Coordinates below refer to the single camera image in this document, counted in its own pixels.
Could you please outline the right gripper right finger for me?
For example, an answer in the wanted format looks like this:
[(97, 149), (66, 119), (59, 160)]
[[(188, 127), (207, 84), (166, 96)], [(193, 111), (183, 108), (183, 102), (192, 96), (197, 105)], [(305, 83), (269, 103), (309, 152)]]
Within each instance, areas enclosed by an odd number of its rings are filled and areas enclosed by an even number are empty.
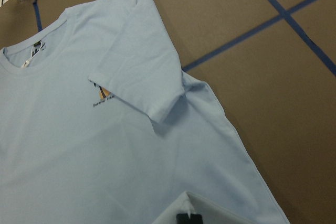
[(191, 224), (203, 224), (203, 216), (195, 211), (190, 212)]

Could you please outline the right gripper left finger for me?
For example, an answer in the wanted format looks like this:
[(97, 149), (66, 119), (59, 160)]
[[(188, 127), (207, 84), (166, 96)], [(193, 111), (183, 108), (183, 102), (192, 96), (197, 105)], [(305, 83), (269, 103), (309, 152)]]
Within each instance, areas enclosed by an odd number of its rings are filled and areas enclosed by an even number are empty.
[(190, 211), (180, 212), (176, 214), (177, 224), (188, 224), (190, 222)]

